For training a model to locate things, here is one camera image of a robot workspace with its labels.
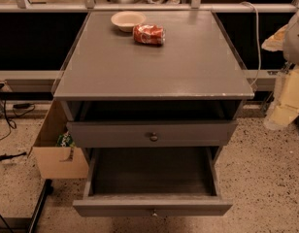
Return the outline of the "grey drawer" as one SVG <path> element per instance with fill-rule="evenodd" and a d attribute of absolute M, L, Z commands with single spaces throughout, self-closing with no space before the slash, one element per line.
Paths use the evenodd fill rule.
<path fill-rule="evenodd" d="M 81 216 L 223 216 L 208 148 L 98 149 L 90 160 Z"/>
<path fill-rule="evenodd" d="M 85 102 L 67 123 L 81 148 L 223 146 L 237 122 L 237 101 Z"/>

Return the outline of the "grey top drawer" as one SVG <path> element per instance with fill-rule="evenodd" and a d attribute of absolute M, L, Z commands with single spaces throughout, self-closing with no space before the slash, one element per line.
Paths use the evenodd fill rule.
<path fill-rule="evenodd" d="M 67 123 L 81 148 L 223 146 L 237 122 L 237 101 L 85 102 Z"/>

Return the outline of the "grey drawer cabinet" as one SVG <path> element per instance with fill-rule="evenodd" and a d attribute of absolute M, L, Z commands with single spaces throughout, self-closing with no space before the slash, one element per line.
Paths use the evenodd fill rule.
<path fill-rule="evenodd" d="M 148 12 L 166 30 L 160 46 L 139 44 L 111 24 L 111 13 L 88 17 L 54 93 L 74 121 L 85 102 L 237 101 L 253 95 L 238 59 L 210 12 Z"/>

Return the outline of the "crushed red soda can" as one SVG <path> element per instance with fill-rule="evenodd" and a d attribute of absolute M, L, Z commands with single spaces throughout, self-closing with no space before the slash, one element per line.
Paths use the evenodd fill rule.
<path fill-rule="evenodd" d="M 162 46 L 165 43 L 165 29 L 156 24 L 138 24 L 133 28 L 133 38 L 141 44 Z"/>

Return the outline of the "beige bowl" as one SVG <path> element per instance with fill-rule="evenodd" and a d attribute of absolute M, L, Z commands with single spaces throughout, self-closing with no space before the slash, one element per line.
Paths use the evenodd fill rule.
<path fill-rule="evenodd" d="M 111 17 L 111 22 L 122 32 L 132 32 L 133 28 L 146 21 L 146 16 L 140 12 L 118 12 Z"/>

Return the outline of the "green snack bag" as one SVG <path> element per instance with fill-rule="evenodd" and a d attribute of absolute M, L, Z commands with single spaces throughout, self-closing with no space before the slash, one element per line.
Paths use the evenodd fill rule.
<path fill-rule="evenodd" d="M 56 145 L 58 147 L 63 147 L 63 148 L 68 148 L 71 147 L 73 148 L 75 146 L 75 142 L 69 132 L 66 132 L 64 134 L 61 134 L 56 142 Z"/>

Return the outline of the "cardboard box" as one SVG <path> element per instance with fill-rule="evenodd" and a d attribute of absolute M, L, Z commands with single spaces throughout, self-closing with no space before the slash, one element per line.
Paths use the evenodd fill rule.
<path fill-rule="evenodd" d="M 32 147 L 43 179 L 84 179 L 88 163 L 83 151 L 66 138 L 67 118 L 59 102 L 53 101 Z"/>

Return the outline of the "black power adapter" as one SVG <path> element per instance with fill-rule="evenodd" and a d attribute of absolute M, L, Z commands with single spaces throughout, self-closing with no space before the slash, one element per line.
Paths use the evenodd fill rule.
<path fill-rule="evenodd" d="M 21 109 L 28 109 L 30 106 L 31 106 L 30 103 L 21 103 L 21 104 L 14 104 L 13 108 L 17 110 L 21 110 Z"/>

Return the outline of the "black metal frame base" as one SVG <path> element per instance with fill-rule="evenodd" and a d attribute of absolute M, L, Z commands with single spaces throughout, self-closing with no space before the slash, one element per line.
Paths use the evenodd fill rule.
<path fill-rule="evenodd" d="M 46 179 L 33 214 L 29 217 L 5 217 L 0 214 L 0 233 L 35 233 L 44 205 L 53 192 L 52 180 Z"/>

